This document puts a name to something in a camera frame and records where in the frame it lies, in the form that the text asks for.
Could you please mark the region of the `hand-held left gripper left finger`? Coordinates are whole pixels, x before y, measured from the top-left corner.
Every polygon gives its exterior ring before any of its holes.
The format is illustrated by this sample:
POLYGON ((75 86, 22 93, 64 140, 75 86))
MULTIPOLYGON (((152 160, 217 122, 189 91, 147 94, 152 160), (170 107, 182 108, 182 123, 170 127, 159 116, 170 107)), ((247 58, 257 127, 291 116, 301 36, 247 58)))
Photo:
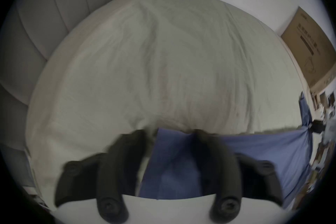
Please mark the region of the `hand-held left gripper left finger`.
POLYGON ((129 217, 122 195, 135 196, 137 173, 146 152, 146 132, 121 134, 105 153, 66 162, 58 180, 54 204, 95 199, 99 215, 108 223, 129 217))

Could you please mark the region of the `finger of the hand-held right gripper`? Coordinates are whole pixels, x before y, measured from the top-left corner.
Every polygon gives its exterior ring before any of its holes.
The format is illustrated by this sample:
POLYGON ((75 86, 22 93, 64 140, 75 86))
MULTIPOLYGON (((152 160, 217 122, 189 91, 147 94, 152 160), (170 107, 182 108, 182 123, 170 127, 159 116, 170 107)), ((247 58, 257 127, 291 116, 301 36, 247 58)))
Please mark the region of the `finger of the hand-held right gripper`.
POLYGON ((308 128, 312 133, 321 134, 325 131, 326 125, 322 120, 313 120, 309 123, 308 128))

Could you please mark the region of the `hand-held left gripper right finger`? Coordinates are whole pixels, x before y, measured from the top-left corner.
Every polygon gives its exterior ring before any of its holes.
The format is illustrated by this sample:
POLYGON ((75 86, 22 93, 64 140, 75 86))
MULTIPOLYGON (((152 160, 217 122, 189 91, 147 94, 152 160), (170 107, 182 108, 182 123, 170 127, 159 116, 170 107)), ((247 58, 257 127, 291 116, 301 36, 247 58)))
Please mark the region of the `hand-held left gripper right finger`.
POLYGON ((234 153, 219 136, 200 129, 194 131, 193 158, 200 171, 202 194, 215 194, 209 211, 213 222, 234 220, 243 197, 283 206, 282 187, 272 162, 234 153))

